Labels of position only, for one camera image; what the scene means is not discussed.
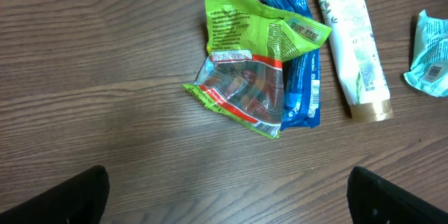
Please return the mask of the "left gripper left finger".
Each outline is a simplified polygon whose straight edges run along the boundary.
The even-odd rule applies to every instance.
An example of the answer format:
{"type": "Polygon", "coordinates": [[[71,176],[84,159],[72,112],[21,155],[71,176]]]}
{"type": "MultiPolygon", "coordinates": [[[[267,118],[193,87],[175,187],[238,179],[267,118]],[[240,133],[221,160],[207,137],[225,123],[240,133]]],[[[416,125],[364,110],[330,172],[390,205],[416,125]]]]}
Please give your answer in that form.
{"type": "Polygon", "coordinates": [[[1,223],[99,223],[109,190],[105,167],[96,165],[1,213],[1,223]]]}

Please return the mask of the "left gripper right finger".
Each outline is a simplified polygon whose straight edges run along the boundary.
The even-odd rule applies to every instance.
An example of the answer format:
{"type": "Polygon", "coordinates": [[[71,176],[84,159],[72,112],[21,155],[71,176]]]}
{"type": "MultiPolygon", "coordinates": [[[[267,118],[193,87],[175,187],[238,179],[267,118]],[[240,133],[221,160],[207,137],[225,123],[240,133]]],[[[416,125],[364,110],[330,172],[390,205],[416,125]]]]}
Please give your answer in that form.
{"type": "Polygon", "coordinates": [[[447,212],[364,167],[352,169],[346,196],[354,224],[447,224],[447,212]]]}

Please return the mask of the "white tube gold cap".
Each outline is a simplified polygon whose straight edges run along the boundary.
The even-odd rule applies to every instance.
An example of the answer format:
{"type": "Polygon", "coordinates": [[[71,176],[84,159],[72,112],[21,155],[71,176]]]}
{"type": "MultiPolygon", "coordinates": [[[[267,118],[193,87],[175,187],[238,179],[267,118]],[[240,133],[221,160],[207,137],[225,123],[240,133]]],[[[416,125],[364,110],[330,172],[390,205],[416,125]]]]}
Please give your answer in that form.
{"type": "Polygon", "coordinates": [[[393,117],[391,94],[381,66],[365,0],[318,0],[337,77],[358,122],[393,117]]]}

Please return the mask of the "light teal tissue pack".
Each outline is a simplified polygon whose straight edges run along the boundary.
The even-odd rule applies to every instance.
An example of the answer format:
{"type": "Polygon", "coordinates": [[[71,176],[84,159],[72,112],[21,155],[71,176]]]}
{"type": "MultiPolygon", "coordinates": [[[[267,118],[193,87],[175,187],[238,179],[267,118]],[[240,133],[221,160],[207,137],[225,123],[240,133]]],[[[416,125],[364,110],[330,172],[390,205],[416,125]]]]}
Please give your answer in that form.
{"type": "Polygon", "coordinates": [[[412,63],[404,78],[430,96],[447,96],[447,20],[429,17],[425,10],[420,12],[412,63]]]}

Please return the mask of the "green snack bag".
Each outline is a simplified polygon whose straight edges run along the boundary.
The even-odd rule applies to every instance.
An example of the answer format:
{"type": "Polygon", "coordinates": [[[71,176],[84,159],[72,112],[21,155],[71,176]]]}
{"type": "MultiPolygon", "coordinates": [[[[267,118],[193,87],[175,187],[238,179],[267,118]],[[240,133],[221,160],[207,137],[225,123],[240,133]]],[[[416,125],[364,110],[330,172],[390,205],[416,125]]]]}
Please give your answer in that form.
{"type": "Polygon", "coordinates": [[[259,0],[205,0],[208,55],[185,88],[210,111],[265,137],[279,136],[282,64],[320,48],[331,28],[259,0]]]}

